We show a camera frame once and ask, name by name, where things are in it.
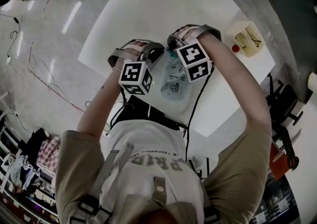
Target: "red bottle cap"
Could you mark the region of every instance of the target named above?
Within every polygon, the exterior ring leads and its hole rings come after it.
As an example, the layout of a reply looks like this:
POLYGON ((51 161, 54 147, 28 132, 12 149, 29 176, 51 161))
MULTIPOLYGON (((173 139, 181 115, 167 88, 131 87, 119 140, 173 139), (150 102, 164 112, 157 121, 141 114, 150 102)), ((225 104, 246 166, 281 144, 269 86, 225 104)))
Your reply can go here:
POLYGON ((238 45, 232 46, 232 51, 233 51, 233 52, 237 53, 237 52, 239 52, 239 50, 240 50, 240 48, 239 48, 238 45))

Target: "white container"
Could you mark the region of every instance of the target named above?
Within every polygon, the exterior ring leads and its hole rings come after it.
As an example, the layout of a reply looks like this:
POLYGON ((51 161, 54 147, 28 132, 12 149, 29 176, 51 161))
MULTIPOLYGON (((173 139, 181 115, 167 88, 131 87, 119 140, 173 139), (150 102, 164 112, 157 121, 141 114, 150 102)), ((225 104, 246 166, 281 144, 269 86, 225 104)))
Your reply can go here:
POLYGON ((247 57, 257 54, 265 45, 264 39, 252 21, 236 21, 226 31, 226 35, 240 47, 247 57))
POLYGON ((307 87, 317 95, 317 75, 313 72, 308 76, 307 87))

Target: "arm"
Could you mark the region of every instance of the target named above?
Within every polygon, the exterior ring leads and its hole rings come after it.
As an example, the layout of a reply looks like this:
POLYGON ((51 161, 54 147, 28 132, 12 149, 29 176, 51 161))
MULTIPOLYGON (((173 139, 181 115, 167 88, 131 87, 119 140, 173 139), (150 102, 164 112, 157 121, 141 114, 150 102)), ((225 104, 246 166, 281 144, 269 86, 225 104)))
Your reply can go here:
POLYGON ((110 111, 120 94, 119 77, 120 72, 112 70, 112 73, 81 117, 77 131, 91 135, 97 141, 100 140, 110 111))
POLYGON ((226 45, 211 34, 200 36, 199 42, 237 98, 247 117, 247 127, 255 123, 271 127, 270 114, 263 92, 244 64, 226 45))

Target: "red object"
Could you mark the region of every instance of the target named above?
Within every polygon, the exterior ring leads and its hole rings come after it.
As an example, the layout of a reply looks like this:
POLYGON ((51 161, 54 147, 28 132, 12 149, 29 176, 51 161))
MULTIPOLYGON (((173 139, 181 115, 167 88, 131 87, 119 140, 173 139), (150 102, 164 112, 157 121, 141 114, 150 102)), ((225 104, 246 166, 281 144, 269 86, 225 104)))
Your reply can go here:
POLYGON ((237 52, 239 52, 239 50, 240 50, 240 48, 239 48, 238 45, 232 46, 232 51, 233 51, 233 52, 237 53, 237 52))
POLYGON ((283 156, 280 159, 278 159, 276 162, 273 162, 274 157, 278 153, 279 151, 276 149, 273 143, 271 143, 271 152, 269 155, 269 168, 271 169, 273 177, 276 181, 279 180, 283 175, 285 175, 286 172, 289 171, 286 154, 283 154, 283 156))

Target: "floor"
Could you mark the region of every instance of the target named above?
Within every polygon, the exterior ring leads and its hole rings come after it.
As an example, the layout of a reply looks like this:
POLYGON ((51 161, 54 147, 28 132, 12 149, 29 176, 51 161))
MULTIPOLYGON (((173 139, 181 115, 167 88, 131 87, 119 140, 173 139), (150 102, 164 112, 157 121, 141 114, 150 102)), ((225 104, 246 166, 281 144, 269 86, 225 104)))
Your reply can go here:
MULTIPOLYGON (((11 50, 9 67, 6 53, 12 41, 10 32, 17 30, 17 25, 13 19, 0 16, 0 93, 10 91, 8 102, 19 113, 26 130, 33 131, 41 126, 52 134, 61 135, 67 129, 76 129, 85 103, 93 98, 104 81, 77 58, 107 1, 26 0, 0 7, 0 13, 17 17, 21 25, 11 50), (35 66, 33 57, 29 60, 31 47, 35 66), (37 77, 31 73, 34 69, 37 77)), ((272 74, 282 77, 299 91, 291 46, 269 1, 234 1, 264 36, 276 63, 272 74)), ((268 81, 262 83, 265 92, 267 84, 268 81)), ((30 133, 22 128, 19 120, 12 114, 8 118, 20 138, 27 140, 30 133)), ((189 152, 195 156, 214 155, 216 163, 217 154, 237 138, 244 126, 245 118, 239 109, 208 138, 192 132, 189 152)))
POLYGON ((269 0, 276 11, 297 63, 302 101, 310 96, 307 78, 317 70, 317 15, 314 6, 317 0, 269 0))

